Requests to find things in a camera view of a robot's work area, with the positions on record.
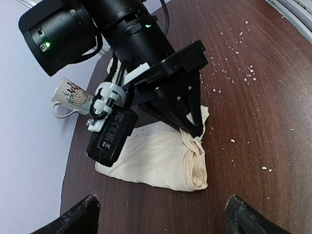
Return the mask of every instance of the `table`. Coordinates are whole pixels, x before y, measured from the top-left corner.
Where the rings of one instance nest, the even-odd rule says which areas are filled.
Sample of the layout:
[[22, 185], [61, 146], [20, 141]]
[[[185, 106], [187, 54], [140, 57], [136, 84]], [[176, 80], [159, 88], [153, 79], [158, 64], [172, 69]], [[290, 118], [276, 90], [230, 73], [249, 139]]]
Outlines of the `table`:
[[[201, 101], [211, 114], [203, 139], [209, 187], [183, 193], [96, 173], [84, 155], [88, 117], [80, 116], [61, 213], [97, 194], [99, 234], [222, 234], [226, 202], [237, 194], [284, 229], [311, 233], [311, 45], [264, 0], [172, 0], [168, 7], [174, 48], [201, 39], [210, 62], [201, 71]], [[156, 15], [163, 18], [162, 10]], [[98, 62], [88, 91], [106, 76], [108, 60]]]

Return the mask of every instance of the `dark wood tabletop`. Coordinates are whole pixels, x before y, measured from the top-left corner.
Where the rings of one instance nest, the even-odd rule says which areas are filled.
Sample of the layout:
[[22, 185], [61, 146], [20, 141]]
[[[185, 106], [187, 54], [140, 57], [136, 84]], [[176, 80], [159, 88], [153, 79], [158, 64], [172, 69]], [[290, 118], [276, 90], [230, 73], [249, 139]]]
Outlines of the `dark wood tabletop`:
[[[88, 117], [80, 116], [61, 213], [97, 194], [99, 234], [223, 234], [226, 202], [237, 194], [284, 229], [310, 234], [312, 46], [264, 0], [172, 0], [168, 7], [174, 48], [201, 39], [210, 62], [201, 71], [201, 101], [211, 114], [203, 139], [209, 187], [183, 193], [97, 173], [84, 155]], [[109, 57], [98, 62], [90, 92]]]

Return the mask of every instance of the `mug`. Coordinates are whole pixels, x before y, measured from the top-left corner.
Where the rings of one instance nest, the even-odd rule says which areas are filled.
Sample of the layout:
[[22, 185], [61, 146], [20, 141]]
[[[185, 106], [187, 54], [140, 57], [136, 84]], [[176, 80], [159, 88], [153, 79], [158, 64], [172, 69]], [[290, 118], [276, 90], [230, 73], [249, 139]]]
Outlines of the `mug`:
[[[74, 113], [86, 116], [89, 114], [92, 98], [93, 96], [91, 94], [81, 89], [78, 85], [72, 83], [67, 78], [62, 78], [51, 99], [54, 102], [52, 113], [56, 118], [60, 119], [67, 118]], [[63, 106], [72, 110], [72, 112], [64, 116], [59, 116], [55, 111], [55, 107], [57, 106]]]

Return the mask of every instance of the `printed design on mug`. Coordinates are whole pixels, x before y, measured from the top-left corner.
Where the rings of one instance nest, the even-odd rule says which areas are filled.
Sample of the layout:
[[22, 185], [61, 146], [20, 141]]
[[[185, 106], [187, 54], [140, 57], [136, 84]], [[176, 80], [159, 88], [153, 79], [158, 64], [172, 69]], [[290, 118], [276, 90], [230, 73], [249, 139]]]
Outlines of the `printed design on mug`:
[[90, 94], [81, 89], [79, 86], [71, 82], [67, 82], [67, 84], [70, 85], [71, 88], [67, 89], [67, 92], [62, 92], [67, 97], [66, 100], [69, 104], [74, 106], [83, 106], [91, 98]]

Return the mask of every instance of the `cloth fold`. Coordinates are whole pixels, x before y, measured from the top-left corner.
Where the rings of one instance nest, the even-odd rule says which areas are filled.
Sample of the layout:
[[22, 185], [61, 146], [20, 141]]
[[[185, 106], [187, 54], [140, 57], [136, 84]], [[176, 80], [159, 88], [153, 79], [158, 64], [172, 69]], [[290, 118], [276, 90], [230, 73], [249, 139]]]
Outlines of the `cloth fold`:
[[[208, 107], [201, 106], [201, 112], [205, 125]], [[149, 124], [134, 129], [112, 168], [98, 162], [95, 168], [124, 181], [176, 191], [203, 190], [208, 187], [203, 135], [193, 138], [163, 122]]]

